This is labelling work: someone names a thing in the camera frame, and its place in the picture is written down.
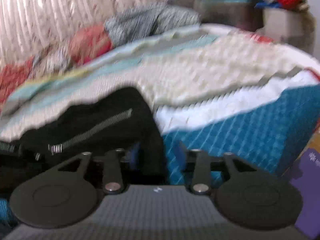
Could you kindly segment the black pants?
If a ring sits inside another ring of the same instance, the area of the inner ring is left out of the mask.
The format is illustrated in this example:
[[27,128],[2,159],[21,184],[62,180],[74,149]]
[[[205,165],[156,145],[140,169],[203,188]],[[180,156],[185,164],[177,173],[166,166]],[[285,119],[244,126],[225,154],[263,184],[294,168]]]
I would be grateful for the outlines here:
[[73,105],[56,120],[1,141],[1,197],[22,182],[82,152],[102,155],[138,146],[131,184],[167,182],[164,143],[140,92],[125,87],[95,103]]

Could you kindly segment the purple box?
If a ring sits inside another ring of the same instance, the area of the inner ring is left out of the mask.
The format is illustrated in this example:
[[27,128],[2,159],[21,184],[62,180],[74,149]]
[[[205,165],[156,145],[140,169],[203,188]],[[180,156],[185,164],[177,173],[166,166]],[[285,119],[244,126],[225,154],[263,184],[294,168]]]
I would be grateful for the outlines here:
[[319,152],[308,148],[290,169],[290,183],[303,198],[303,207],[296,227],[311,239],[319,237]]

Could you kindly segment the chevron patterned bedspread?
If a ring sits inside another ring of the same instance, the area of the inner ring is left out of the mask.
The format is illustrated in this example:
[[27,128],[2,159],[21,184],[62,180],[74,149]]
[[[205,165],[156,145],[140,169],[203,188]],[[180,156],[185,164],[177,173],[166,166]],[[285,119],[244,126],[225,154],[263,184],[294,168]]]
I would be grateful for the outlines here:
[[283,173],[319,119],[319,64],[262,36],[183,27],[121,46],[63,75],[27,81],[1,112],[1,141],[56,120],[73,105],[134,87],[164,143],[166,184],[184,182],[178,141],[213,156],[231,151]]

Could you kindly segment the red floral pillow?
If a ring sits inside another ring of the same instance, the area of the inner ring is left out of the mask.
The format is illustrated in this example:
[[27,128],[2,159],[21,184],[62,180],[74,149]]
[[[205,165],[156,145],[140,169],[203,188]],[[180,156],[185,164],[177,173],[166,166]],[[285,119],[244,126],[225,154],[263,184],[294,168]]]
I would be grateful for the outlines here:
[[63,75],[112,50],[103,24],[78,30],[62,42],[52,43],[23,63],[1,68],[1,105],[26,81]]

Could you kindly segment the floral curtain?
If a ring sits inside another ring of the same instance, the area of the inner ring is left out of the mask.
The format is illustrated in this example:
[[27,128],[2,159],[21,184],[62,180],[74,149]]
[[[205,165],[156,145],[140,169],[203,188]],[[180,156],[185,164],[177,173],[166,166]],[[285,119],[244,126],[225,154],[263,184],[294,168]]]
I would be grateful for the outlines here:
[[116,12],[164,0],[1,0],[1,66],[22,62]]

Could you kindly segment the dark cabinet with teal edge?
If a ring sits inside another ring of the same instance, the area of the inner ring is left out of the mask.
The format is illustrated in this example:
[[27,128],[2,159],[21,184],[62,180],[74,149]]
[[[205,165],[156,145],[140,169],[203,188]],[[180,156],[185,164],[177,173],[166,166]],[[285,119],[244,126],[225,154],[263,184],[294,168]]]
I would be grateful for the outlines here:
[[247,31],[264,26],[263,11],[255,8],[252,0],[168,0],[168,3],[194,9],[202,23],[224,24]]

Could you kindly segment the blue grey patterned pillow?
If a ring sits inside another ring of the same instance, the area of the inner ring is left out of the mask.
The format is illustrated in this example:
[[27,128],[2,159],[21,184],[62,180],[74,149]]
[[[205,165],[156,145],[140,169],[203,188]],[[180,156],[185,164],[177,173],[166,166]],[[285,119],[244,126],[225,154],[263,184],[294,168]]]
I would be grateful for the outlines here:
[[200,23],[200,15],[193,9],[157,2],[118,12],[105,21],[104,28],[112,45],[119,47],[171,29]]

